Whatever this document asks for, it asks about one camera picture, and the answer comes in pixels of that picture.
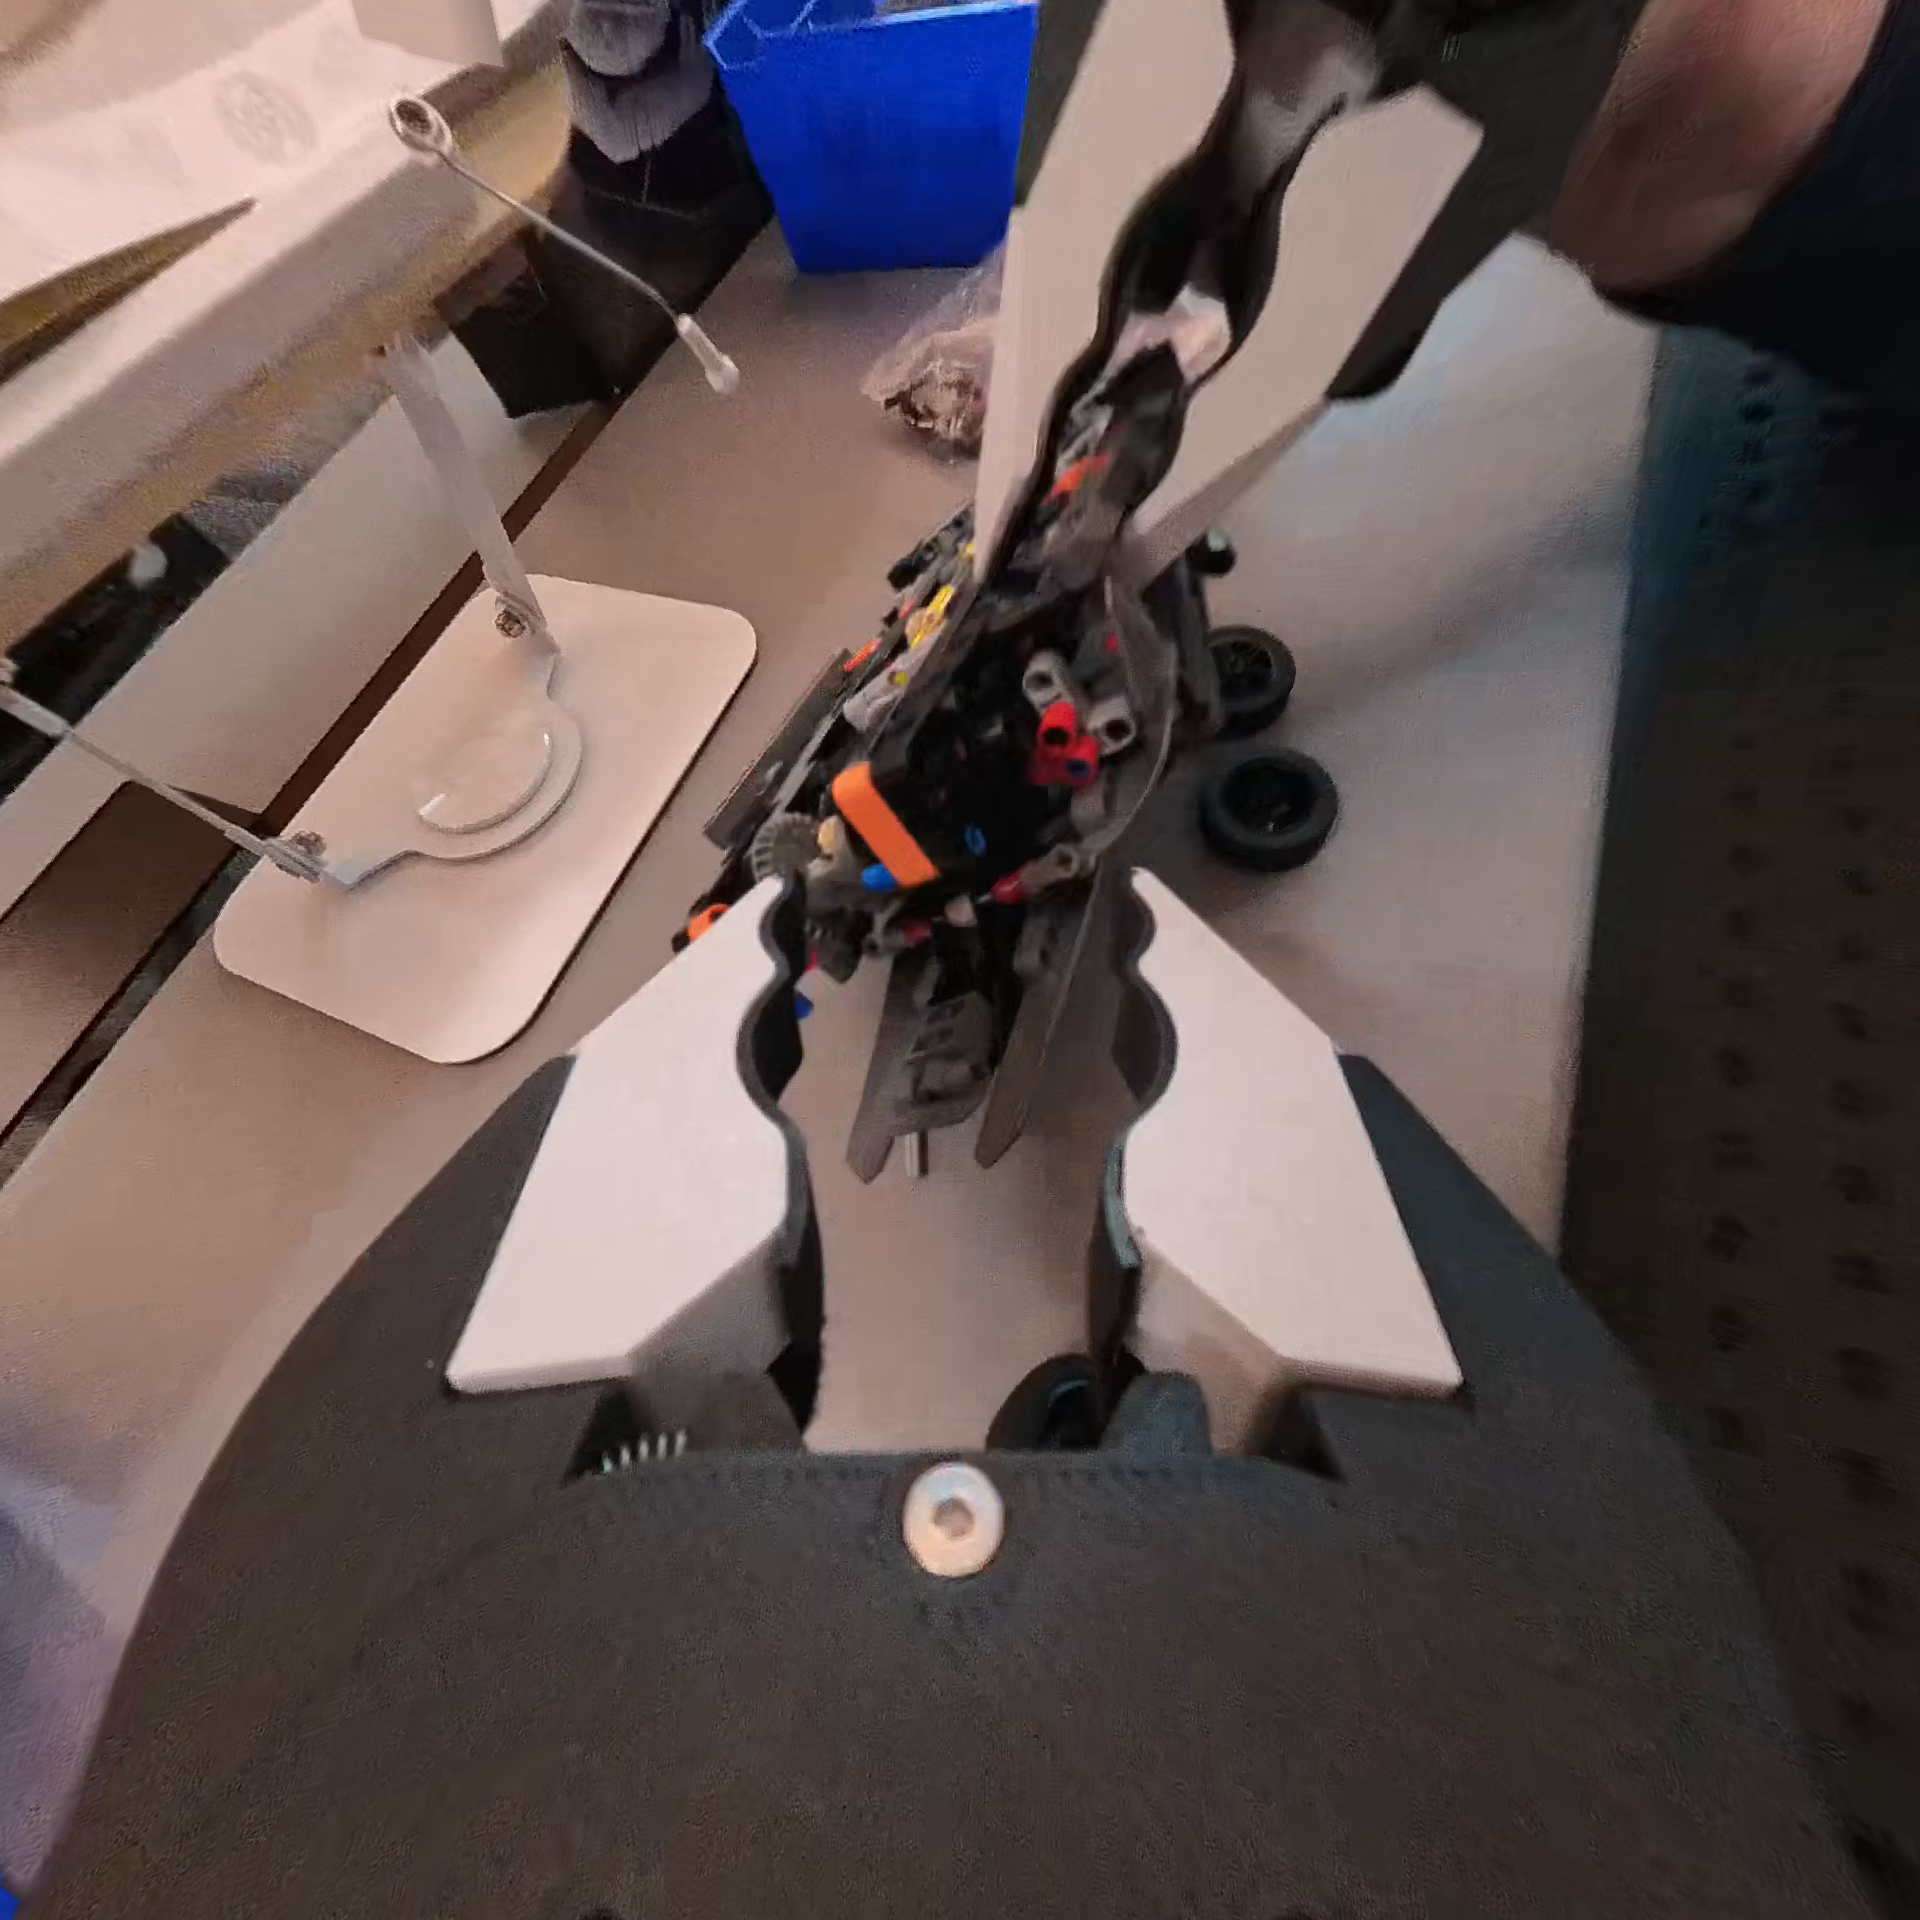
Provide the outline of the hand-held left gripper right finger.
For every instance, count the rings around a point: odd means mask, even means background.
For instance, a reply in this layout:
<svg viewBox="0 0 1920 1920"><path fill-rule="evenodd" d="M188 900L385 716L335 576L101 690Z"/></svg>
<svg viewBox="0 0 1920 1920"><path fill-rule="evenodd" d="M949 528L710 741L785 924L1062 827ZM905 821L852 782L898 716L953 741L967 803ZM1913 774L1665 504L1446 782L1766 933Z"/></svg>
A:
<svg viewBox="0 0 1920 1920"><path fill-rule="evenodd" d="M1101 1342L1207 1388L1458 1388L1330 1036L1148 869L1116 968Z"/></svg>

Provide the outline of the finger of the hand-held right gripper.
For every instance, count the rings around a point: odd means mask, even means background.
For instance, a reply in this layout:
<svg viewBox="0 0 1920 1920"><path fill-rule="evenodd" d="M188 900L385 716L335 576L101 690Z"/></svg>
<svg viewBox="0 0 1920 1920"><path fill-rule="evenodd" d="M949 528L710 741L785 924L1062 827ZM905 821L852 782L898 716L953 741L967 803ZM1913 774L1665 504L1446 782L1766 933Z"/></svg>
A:
<svg viewBox="0 0 1920 1920"><path fill-rule="evenodd" d="M1123 228L1207 142L1235 82L1225 4L1044 4L973 483L985 576L1067 375L1101 334Z"/></svg>
<svg viewBox="0 0 1920 1920"><path fill-rule="evenodd" d="M1479 145L1425 84L1315 130L1279 202L1266 300L1188 401L1178 455L1126 526L1126 578L1154 578L1317 420Z"/></svg>

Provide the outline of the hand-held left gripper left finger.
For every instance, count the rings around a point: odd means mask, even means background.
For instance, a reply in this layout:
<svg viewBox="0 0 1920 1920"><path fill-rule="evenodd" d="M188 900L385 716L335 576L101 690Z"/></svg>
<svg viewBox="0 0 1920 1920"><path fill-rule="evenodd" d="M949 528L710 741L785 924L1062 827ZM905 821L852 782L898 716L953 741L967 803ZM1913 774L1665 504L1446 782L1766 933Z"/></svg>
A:
<svg viewBox="0 0 1920 1920"><path fill-rule="evenodd" d="M560 1057L466 1312L464 1396L623 1380L691 1408L710 1380L816 1380L816 1205L780 1100L802 1067L795 881L757 881Z"/></svg>

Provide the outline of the black lego wheel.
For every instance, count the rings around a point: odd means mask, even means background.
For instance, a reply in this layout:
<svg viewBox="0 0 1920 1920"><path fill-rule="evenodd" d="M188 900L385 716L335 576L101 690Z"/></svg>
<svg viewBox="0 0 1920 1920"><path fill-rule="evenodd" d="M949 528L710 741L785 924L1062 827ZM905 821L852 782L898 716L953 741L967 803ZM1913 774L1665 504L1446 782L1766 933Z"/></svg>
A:
<svg viewBox="0 0 1920 1920"><path fill-rule="evenodd" d="M1311 864L1341 817L1341 796L1305 750L1248 750L1196 786L1196 831L1225 864L1291 874Z"/></svg>
<svg viewBox="0 0 1920 1920"><path fill-rule="evenodd" d="M982 1435L985 1454L1095 1454L1116 1400L1089 1354L1054 1354L1026 1369Z"/></svg>
<svg viewBox="0 0 1920 1920"><path fill-rule="evenodd" d="M1291 705L1295 660L1280 637L1253 624L1213 625L1209 660L1218 681L1213 738L1266 733Z"/></svg>

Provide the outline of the lego car chassis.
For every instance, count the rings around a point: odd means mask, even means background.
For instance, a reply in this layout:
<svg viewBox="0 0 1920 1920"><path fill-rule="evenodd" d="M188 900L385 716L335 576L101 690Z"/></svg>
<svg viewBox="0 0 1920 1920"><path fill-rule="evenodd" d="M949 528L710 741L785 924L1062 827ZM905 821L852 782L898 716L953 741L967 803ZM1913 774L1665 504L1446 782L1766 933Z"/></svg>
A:
<svg viewBox="0 0 1920 1920"><path fill-rule="evenodd" d="M876 632L829 657L709 821L717 876L672 950L762 881L802 900L807 972L885 964L844 1158L991 1110L1019 1138L1026 1079L1084 951L1109 852L1188 741L1226 726L1204 528L1148 582L1123 539L1169 473L1192 379L1169 341L1076 385L1000 551L953 514L888 574Z"/></svg>

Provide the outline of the person's right forearm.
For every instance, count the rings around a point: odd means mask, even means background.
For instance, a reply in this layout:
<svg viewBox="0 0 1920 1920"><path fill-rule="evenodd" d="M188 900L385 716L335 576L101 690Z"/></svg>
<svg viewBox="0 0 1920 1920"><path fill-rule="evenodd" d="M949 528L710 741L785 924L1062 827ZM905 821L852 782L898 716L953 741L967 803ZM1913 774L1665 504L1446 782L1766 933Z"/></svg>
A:
<svg viewBox="0 0 1920 1920"><path fill-rule="evenodd" d="M1823 145L1743 239L1680 284L1600 297L1918 413L1918 4L1885 7Z"/></svg>

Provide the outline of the plastic bag with lego pieces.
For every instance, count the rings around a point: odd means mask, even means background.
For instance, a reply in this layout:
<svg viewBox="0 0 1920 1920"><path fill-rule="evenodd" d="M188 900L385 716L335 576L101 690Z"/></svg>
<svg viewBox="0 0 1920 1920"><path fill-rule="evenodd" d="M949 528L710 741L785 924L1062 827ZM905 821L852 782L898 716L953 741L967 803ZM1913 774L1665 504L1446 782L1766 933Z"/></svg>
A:
<svg viewBox="0 0 1920 1920"><path fill-rule="evenodd" d="M943 291L861 379L861 395L921 446L973 459L982 440L1004 251Z"/></svg>

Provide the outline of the person's right hand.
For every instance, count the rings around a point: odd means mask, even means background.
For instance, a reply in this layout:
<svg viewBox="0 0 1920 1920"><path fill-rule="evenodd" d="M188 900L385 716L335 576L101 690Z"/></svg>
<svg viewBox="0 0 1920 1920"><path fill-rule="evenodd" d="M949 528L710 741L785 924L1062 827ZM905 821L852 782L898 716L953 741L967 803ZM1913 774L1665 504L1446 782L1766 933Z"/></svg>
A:
<svg viewBox="0 0 1920 1920"><path fill-rule="evenodd" d="M1885 4L1643 4L1547 248L1602 295L1680 284L1809 164Z"/></svg>

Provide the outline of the blue plastic bin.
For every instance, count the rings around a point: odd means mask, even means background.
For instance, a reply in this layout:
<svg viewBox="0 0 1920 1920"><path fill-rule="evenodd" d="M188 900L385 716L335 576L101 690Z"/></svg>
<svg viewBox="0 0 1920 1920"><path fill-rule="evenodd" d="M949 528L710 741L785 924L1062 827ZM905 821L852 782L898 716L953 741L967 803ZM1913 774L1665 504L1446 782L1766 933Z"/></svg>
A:
<svg viewBox="0 0 1920 1920"><path fill-rule="evenodd" d="M1004 239L1035 4L726 4L706 46L802 272L967 269Z"/></svg>

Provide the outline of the white metal stand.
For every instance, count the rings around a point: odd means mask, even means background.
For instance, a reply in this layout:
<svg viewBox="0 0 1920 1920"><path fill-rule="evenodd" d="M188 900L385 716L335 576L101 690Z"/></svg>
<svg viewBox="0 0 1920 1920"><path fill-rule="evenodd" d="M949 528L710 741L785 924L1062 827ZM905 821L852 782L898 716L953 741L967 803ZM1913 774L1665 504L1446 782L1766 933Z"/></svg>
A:
<svg viewBox="0 0 1920 1920"><path fill-rule="evenodd" d="M433 357L385 375L469 536L484 591L264 836L101 747L2 681L2 711L252 856L213 927L219 964L433 1064L538 1016L756 665L728 612L527 574Z"/></svg>

